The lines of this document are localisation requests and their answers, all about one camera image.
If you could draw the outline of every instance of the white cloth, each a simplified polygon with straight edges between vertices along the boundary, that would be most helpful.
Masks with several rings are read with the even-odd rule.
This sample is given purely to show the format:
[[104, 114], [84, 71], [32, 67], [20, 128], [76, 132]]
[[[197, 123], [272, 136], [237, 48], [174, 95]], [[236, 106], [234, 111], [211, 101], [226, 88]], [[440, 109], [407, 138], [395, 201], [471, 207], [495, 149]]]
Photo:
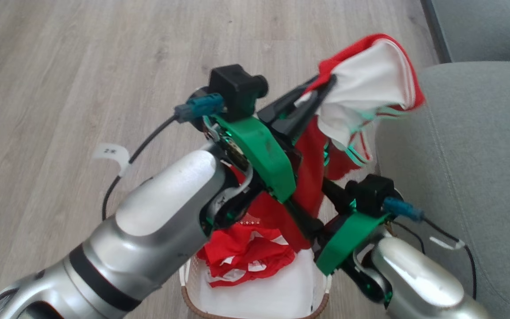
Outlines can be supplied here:
[[[337, 82], [316, 112], [318, 128], [340, 150], [355, 151], [370, 161], [370, 147], [363, 130], [378, 117], [398, 116], [413, 107], [413, 68], [392, 41], [377, 40], [370, 48], [348, 58], [333, 70]], [[309, 93], [296, 104], [309, 98]]]

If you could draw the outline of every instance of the red cloth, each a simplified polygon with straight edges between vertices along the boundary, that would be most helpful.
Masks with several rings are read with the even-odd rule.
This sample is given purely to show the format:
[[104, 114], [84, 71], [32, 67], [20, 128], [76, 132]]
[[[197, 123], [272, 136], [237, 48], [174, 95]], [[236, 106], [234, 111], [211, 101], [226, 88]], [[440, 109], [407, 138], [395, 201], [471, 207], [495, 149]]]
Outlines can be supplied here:
[[[403, 51], [403, 48], [395, 39], [384, 34], [370, 35], [355, 44], [345, 48], [337, 53], [335, 56], [322, 61], [318, 70], [319, 76], [306, 92], [316, 89], [320, 85], [326, 84], [330, 79], [331, 72], [342, 61], [370, 48], [378, 39], [388, 39], [395, 42], [396, 45]], [[416, 92], [415, 104], [411, 111], [416, 109], [424, 103], [425, 97], [421, 92], [418, 85], [416, 74], [413, 72], [413, 82]], [[393, 106], [394, 109], [404, 111], [400, 105]], [[344, 177], [349, 171], [358, 169], [359, 166], [354, 164], [352, 160], [345, 154], [345, 152], [338, 150], [330, 144], [328, 152], [330, 154], [330, 161], [324, 167], [324, 146], [328, 142], [328, 137], [324, 135], [317, 125], [317, 117], [314, 117], [310, 125], [306, 128], [303, 135], [300, 137], [295, 147], [303, 156], [303, 161], [298, 171], [298, 180], [296, 183], [296, 191], [293, 194], [293, 199], [303, 207], [313, 217], [318, 216], [320, 205], [324, 199], [322, 194], [322, 178], [331, 180], [338, 180]], [[235, 171], [240, 181], [243, 181], [243, 176]], [[299, 252], [301, 249], [310, 248], [310, 243], [304, 239], [300, 230], [289, 216], [286, 208], [279, 202], [274, 200], [269, 194], [263, 193], [255, 198], [249, 207], [249, 214], [255, 218], [259, 218], [261, 225], [268, 228], [278, 228], [283, 234], [286, 241], [291, 247]]]
[[[273, 242], [278, 238], [281, 238], [279, 230], [235, 224], [228, 230], [214, 232], [210, 242], [204, 245], [197, 256], [205, 260], [210, 268], [210, 275], [214, 277], [210, 282], [212, 287], [238, 285], [248, 280], [273, 276], [292, 263], [294, 251], [289, 245]], [[255, 267], [263, 265], [265, 269], [251, 271], [250, 264]], [[224, 277], [232, 270], [239, 270], [236, 274], [240, 274], [232, 281], [215, 278]]]

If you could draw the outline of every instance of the laundry basket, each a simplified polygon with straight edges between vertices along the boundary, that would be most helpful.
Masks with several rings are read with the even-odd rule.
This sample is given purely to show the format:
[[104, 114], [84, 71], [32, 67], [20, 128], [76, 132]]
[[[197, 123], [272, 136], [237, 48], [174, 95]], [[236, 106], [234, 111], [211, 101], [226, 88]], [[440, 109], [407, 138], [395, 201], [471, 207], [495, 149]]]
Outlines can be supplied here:
[[300, 251], [275, 276], [233, 287], [212, 288], [207, 271], [196, 257], [180, 268], [184, 302], [207, 319], [313, 319], [326, 307], [332, 283], [318, 270], [310, 250]]

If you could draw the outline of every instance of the sofa cushion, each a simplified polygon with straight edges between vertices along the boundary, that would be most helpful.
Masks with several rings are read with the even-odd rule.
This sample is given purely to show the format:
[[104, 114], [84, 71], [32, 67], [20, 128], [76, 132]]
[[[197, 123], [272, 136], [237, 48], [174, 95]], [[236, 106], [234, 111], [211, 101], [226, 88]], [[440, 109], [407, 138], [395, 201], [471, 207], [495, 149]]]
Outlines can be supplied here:
[[452, 62], [510, 61], [510, 0], [425, 1]]
[[[403, 121], [379, 125], [381, 174], [470, 245], [477, 299], [495, 318], [510, 318], [510, 62], [437, 65], [419, 79], [425, 107]], [[437, 236], [426, 224], [415, 228], [425, 241]], [[425, 244], [427, 254], [471, 293], [465, 252]]]

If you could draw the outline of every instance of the basket rim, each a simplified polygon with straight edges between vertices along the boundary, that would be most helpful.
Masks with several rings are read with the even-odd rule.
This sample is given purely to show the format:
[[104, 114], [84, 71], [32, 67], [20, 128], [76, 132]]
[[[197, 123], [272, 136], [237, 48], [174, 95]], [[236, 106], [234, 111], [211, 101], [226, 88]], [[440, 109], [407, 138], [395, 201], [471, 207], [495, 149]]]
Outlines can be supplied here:
[[[212, 315], [211, 313], [207, 313], [205, 311], [201, 311], [198, 309], [194, 303], [190, 300], [190, 296], [188, 296], [188, 289], [186, 289], [186, 286], [183, 285], [181, 287], [182, 291], [182, 298], [184, 299], [184, 303], [186, 303], [186, 306], [195, 313], [196, 315], [199, 315], [200, 317], [204, 319], [239, 319], [235, 317], [224, 317], [222, 315]], [[322, 302], [320, 302], [320, 305], [316, 308], [316, 310], [313, 313], [310, 313], [310, 315], [307, 315], [306, 317], [300, 317], [296, 319], [316, 319], [324, 309], [326, 309], [326, 305], [328, 305], [328, 300], [330, 299], [330, 293], [329, 291], [326, 291], [324, 293], [324, 297], [322, 297]]]
[[[188, 295], [188, 289], [186, 288], [186, 282], [188, 281], [188, 276], [190, 275], [190, 263], [192, 261], [188, 259], [184, 265], [182, 265], [178, 269], [178, 277], [180, 278], [180, 286], [182, 291], [182, 298], [184, 299], [184, 303], [186, 303], [186, 306], [193, 312], [196, 313], [196, 315], [199, 315], [200, 317], [204, 319], [238, 319], [234, 317], [224, 317], [222, 315], [212, 315], [210, 313], [207, 313], [205, 311], [201, 311], [194, 305], [194, 303], [191, 301], [190, 296]], [[330, 288], [332, 287], [332, 275], [325, 276], [326, 277], [326, 287], [324, 289], [324, 295], [322, 297], [322, 301], [320, 302], [320, 305], [316, 308], [316, 310], [310, 315], [307, 315], [306, 317], [300, 317], [295, 319], [315, 319], [317, 318], [322, 311], [326, 308], [326, 305], [328, 305], [328, 301], [330, 300]]]

